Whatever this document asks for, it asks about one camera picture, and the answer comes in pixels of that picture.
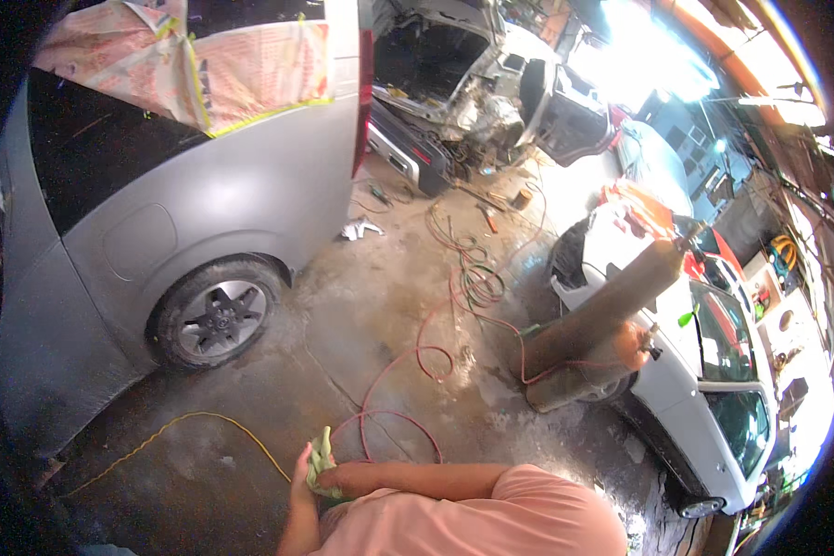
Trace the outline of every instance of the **gas cylinder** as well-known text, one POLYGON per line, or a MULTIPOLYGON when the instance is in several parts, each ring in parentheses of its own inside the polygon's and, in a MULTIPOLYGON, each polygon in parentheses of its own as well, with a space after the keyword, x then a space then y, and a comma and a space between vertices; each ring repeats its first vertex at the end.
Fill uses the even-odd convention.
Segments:
POLYGON ((544 378, 529 384, 525 397, 536 411, 547 413, 567 403, 602 397, 624 378, 639 371, 656 350, 658 325, 645 330, 625 321, 589 351, 585 359, 562 361, 544 378))
MULTIPOLYGON (((524 376, 532 378, 567 360, 586 360, 603 340, 610 338, 637 311, 670 287, 682 272, 689 239, 656 239, 624 270, 524 343, 524 376)), ((514 355, 511 368, 521 369, 514 355)))

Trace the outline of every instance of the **green rag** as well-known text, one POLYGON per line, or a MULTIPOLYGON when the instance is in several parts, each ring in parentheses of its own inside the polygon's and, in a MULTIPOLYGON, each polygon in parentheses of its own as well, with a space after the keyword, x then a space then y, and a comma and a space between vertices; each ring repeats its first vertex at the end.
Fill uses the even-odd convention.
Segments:
POLYGON ((339 486, 322 488, 318 483, 318 473, 327 471, 337 465, 331 461, 331 427, 324 427, 320 437, 312 439, 312 452, 309 454, 309 472, 306 473, 306 484, 312 492, 328 498, 340 499, 343 491, 339 486))

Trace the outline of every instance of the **pink shirt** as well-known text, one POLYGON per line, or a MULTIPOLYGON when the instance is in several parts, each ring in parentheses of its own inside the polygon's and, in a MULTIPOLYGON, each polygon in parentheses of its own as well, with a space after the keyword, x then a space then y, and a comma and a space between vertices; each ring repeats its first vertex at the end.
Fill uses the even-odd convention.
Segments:
POLYGON ((627 535, 608 501, 534 465, 500 475, 492 497, 450 502, 377 490, 322 517, 313 556, 624 556, 627 535))

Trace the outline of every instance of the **concrete floor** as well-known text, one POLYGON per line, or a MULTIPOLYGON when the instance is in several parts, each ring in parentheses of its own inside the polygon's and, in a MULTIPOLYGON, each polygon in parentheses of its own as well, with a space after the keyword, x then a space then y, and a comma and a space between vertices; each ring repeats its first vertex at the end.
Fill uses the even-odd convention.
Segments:
MULTIPOLYGON (((610 153, 569 168, 539 168, 532 160, 473 184, 509 196, 526 181, 540 184, 540 169, 548 201, 545 232, 502 273, 507 294, 487 314, 517 328, 560 314, 544 275, 547 252, 559 233, 586 216, 616 166, 610 153)), ((393 171, 376 158, 368 157, 361 173, 396 189, 393 171)), ((377 206, 363 183, 354 197, 377 206)), ((680 519, 667 506, 662 466, 628 425, 606 406, 535 413, 502 363, 518 348, 515 337, 462 311, 452 314, 445 299, 457 255, 427 231, 431 203, 418 196, 388 214, 370 215, 385 236, 367 231, 356 242, 329 244, 284 292, 267 334, 241 360, 191 376, 153 373, 122 395, 78 437, 80 455, 57 475, 55 491, 82 484, 171 418, 196 410, 235 418, 289 471, 307 439, 358 410, 378 372, 414 346, 423 319, 441 304, 424 343, 445 346, 454 372, 440 384, 411 355, 380 383, 372 408, 420 421, 445 461, 531 462, 595 484, 622 514, 632 553, 698 550, 708 522, 680 519)), ((365 213, 358 206, 351 212, 365 213)), ((498 235, 488 233, 476 200, 461 191, 443 195, 438 212, 442 221, 452 217, 455 233, 475 235, 500 262, 534 235, 543 201, 535 196, 523 217, 497 216, 498 235)), ((425 360, 435 372, 447 370, 437 353, 425 360)), ((368 419, 366 430, 378 461, 433 461, 426 437, 398 417, 368 419)), ((364 457, 357 432, 350 426, 336 439, 338 461, 364 457)), ((112 542, 140 555, 270 554, 284 523, 286 494, 287 483, 244 432, 193 417, 63 502, 83 542, 112 542)))

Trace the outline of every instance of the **man's arm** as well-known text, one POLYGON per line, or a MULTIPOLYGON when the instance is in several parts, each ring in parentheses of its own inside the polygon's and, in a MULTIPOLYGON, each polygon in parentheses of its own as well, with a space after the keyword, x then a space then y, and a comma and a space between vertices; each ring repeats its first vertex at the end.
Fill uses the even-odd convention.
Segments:
POLYGON ((318 483, 340 487, 349 497, 364 496, 378 488, 394 488, 457 502, 490 498, 500 475, 508 469, 494 463, 343 463, 318 475, 318 483))
POLYGON ((291 512, 287 516, 287 525, 278 543, 277 556, 303 556, 321 548, 318 533, 318 508, 315 496, 306 484, 309 454, 312 445, 307 444, 300 457, 291 479, 291 512))

